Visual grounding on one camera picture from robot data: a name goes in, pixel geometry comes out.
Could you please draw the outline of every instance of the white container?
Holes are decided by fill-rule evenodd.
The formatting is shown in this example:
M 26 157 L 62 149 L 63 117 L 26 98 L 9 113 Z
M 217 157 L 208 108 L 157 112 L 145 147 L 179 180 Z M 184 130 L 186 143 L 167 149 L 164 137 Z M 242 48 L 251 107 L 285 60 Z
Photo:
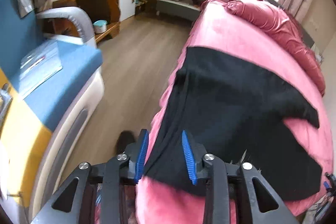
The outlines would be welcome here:
M 107 30 L 107 21 L 106 20 L 98 20 L 93 24 L 94 32 L 99 34 L 106 32 Z

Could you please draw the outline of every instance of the wooden table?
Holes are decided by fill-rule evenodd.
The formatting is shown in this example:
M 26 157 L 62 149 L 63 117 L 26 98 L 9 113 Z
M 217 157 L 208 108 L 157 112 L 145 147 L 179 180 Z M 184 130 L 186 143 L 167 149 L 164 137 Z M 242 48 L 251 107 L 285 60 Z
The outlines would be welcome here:
M 89 15 L 92 22 L 106 20 L 108 22 L 106 32 L 95 35 L 97 43 L 108 34 L 112 37 L 119 34 L 120 10 L 118 0 L 56 0 L 52 5 L 53 8 L 79 7 Z M 79 36 L 75 26 L 66 19 L 54 19 L 53 28 L 56 34 Z

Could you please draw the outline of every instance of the sofa backrest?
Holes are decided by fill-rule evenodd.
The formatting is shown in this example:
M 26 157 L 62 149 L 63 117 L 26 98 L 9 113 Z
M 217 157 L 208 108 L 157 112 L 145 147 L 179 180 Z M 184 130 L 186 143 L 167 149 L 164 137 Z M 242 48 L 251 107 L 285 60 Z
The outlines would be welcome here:
M 17 0 L 0 0 L 0 67 L 11 78 L 21 59 L 43 41 L 34 12 L 20 18 Z

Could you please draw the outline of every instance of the sofa armrest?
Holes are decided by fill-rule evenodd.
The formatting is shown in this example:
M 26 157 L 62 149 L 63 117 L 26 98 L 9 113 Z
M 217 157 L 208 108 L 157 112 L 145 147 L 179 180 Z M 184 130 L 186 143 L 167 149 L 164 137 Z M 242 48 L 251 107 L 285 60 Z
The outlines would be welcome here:
M 87 13 L 78 7 L 62 7 L 45 10 L 37 13 L 36 18 L 66 18 L 75 25 L 77 32 L 83 39 L 83 43 L 96 47 L 92 22 Z

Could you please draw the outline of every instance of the floor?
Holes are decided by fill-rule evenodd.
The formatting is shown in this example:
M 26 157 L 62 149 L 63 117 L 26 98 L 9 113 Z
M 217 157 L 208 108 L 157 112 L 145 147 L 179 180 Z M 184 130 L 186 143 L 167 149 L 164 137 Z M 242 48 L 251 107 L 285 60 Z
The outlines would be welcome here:
M 99 43 L 105 94 L 63 172 L 81 162 L 106 162 L 121 131 L 150 129 L 159 99 L 188 39 L 190 23 L 173 17 L 137 15 L 113 39 Z

